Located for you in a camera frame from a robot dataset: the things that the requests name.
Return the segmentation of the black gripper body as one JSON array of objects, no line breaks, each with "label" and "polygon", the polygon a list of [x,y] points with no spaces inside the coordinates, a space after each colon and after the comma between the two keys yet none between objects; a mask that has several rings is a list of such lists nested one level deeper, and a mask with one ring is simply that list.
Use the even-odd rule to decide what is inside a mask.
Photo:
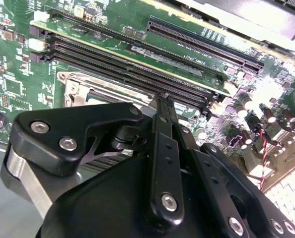
[{"label": "black gripper body", "polygon": [[181,172],[185,216],[160,232],[144,218],[147,160],[130,159],[61,195],[49,209],[40,238],[219,238],[193,177]]}]

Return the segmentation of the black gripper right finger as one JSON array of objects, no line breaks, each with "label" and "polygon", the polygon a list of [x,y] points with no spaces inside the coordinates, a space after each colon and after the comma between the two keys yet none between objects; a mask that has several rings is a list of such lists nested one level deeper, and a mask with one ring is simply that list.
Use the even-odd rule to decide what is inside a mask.
[{"label": "black gripper right finger", "polygon": [[295,225],[211,143],[199,147],[179,125],[174,100],[167,97],[182,162],[191,171],[201,200],[207,238],[295,238]]}]

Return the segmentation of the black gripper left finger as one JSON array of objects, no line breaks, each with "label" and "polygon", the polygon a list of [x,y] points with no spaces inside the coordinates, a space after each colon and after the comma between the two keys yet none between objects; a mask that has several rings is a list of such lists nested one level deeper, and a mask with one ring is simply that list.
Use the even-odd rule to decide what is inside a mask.
[{"label": "black gripper left finger", "polygon": [[161,229],[184,217],[177,118],[171,98],[155,97],[156,110],[110,103],[26,111],[13,120],[0,177],[32,201],[41,215],[75,182],[80,165],[132,150],[148,157],[145,214]]}]

